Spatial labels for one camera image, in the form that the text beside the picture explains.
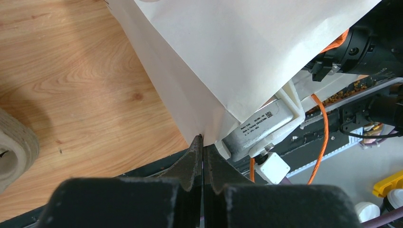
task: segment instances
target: white cap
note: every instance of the white cap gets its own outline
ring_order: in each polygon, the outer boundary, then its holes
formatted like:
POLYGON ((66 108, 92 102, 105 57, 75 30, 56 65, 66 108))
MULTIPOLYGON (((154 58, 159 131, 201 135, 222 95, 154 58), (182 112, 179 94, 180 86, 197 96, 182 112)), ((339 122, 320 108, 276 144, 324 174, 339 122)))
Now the white cap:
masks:
POLYGON ((290 166, 276 153, 268 152, 268 158, 261 165, 255 165, 255 170, 269 184, 279 184, 290 171, 290 166))
POLYGON ((403 189, 393 189, 388 193, 388 200, 394 209, 403 207, 403 189))
POLYGON ((360 222, 366 222, 374 219, 381 214, 379 207, 370 202, 358 203, 354 208, 360 222))

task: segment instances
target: cable connector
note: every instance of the cable connector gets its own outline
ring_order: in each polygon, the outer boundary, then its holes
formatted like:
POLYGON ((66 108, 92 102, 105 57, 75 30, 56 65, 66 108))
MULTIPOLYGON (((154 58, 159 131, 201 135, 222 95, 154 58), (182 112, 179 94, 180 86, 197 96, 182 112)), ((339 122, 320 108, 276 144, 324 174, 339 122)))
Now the cable connector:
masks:
POLYGON ((256 164, 255 170, 270 184, 279 184, 290 171, 290 166, 277 154, 269 152, 262 164, 256 164))

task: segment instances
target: white paper bag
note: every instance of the white paper bag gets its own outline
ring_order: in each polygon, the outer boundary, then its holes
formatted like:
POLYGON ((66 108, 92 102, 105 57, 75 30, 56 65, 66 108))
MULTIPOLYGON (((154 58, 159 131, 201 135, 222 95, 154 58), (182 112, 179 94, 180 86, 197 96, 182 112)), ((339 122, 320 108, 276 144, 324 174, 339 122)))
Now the white paper bag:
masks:
POLYGON ((186 141, 247 120, 379 0, 109 0, 186 141))

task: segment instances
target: yellow object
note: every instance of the yellow object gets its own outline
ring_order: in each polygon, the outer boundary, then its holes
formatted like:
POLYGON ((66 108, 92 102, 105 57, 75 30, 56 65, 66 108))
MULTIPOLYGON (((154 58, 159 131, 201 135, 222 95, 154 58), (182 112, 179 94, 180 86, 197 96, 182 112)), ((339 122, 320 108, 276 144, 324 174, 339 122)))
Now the yellow object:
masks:
POLYGON ((377 130, 378 128, 380 128, 380 125, 375 126, 372 130, 377 130))
POLYGON ((393 189, 403 189, 403 170, 376 183, 372 194, 377 197, 386 197, 393 189))

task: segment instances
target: wooden floor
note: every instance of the wooden floor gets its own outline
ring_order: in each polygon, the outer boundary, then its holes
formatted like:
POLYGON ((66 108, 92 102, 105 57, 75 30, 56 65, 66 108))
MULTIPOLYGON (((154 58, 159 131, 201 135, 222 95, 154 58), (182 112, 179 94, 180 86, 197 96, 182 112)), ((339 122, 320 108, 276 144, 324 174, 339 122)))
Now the wooden floor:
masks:
POLYGON ((0 221, 67 178, 112 177, 187 146, 101 0, 0 1, 0 107, 41 145, 0 194, 0 221))

